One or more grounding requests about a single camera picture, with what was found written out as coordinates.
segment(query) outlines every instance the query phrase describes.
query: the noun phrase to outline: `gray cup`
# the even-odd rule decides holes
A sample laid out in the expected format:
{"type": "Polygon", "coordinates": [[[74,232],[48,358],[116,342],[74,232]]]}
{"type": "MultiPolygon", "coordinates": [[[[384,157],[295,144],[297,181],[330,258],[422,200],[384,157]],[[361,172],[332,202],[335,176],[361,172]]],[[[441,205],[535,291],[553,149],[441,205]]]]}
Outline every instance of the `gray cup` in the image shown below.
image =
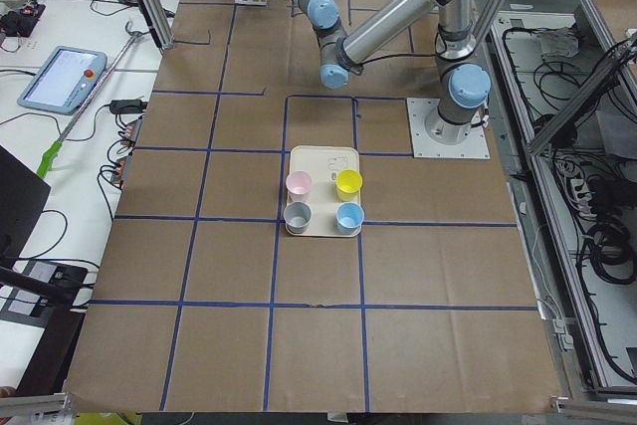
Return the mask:
{"type": "Polygon", "coordinates": [[[306,203],[294,202],[286,206],[283,212],[286,228],[292,234],[303,234],[310,225],[312,209],[306,203]]]}

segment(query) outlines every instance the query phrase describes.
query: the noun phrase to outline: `blue joint cap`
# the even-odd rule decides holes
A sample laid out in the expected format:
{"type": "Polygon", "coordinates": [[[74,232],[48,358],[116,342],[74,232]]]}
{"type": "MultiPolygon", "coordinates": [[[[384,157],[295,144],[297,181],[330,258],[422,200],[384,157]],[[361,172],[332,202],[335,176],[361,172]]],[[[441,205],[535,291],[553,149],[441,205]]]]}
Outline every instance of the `blue joint cap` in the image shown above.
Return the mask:
{"type": "Polygon", "coordinates": [[[340,65],[321,65],[320,81],[329,89],[342,89],[349,83],[349,72],[340,65]]]}
{"type": "Polygon", "coordinates": [[[318,29],[330,29],[338,21],[338,6],[334,0],[310,0],[308,18],[318,29]]]}
{"type": "Polygon", "coordinates": [[[477,108],[485,102],[490,90],[491,77],[477,65],[462,65],[449,79],[449,95],[462,108],[477,108]]]}

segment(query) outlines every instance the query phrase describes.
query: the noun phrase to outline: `yellow cup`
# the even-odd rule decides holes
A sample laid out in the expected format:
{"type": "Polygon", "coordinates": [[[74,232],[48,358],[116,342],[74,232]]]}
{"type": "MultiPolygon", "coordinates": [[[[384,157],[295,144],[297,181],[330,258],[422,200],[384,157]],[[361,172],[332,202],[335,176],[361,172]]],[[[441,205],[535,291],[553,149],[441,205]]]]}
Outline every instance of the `yellow cup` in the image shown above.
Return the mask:
{"type": "Polygon", "coordinates": [[[353,201],[362,187],[362,176],[353,169],[344,169],[336,177],[336,194],[341,201],[353,201]]]}

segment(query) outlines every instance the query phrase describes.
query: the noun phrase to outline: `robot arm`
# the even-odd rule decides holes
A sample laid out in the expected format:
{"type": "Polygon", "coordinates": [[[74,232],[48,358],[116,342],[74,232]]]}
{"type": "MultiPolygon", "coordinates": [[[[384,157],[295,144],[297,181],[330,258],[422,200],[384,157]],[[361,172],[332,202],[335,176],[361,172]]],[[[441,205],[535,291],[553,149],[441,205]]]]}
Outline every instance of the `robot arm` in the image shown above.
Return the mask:
{"type": "Polygon", "coordinates": [[[453,0],[391,0],[347,35],[332,0],[293,0],[315,27],[320,46],[321,79],[332,89],[344,87],[349,72],[360,74],[362,62],[434,7],[453,0]]]}
{"type": "Polygon", "coordinates": [[[474,113],[485,104],[491,89],[489,75],[466,60],[476,46],[471,0],[390,0],[350,35],[333,0],[293,1],[314,26],[320,48],[320,78],[330,89],[346,86],[349,74],[360,75],[370,55],[440,7],[437,62],[443,96],[425,127],[430,136],[445,144],[459,143],[468,135],[474,113]]]}

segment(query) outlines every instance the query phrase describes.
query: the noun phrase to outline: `pink cup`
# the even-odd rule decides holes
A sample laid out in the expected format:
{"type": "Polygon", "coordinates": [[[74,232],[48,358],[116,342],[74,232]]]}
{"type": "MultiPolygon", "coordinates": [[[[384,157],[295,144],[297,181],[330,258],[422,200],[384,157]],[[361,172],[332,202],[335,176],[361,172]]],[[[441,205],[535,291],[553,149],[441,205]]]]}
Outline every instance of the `pink cup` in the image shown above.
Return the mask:
{"type": "Polygon", "coordinates": [[[304,171],[292,171],[286,178],[286,188],[291,201],[306,202],[312,191],[312,177],[304,171]]]}

